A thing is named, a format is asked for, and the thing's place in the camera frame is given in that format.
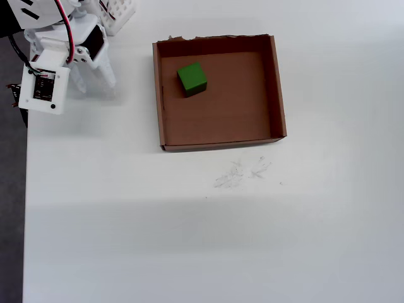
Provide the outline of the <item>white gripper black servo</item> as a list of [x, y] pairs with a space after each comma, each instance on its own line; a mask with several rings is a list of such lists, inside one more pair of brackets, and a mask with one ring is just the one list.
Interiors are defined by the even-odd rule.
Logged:
[[108, 60], [108, 46], [105, 29], [100, 24], [97, 16], [86, 14], [69, 22], [71, 36], [74, 43], [74, 52], [70, 52], [69, 35], [63, 22], [36, 31], [36, 38], [45, 47], [46, 42], [59, 42], [68, 51], [67, 59], [72, 59], [68, 64], [70, 77], [81, 93], [86, 93], [86, 82], [79, 70], [80, 66], [88, 68], [91, 65], [99, 65], [93, 70], [94, 75], [104, 88], [114, 89], [116, 77]]

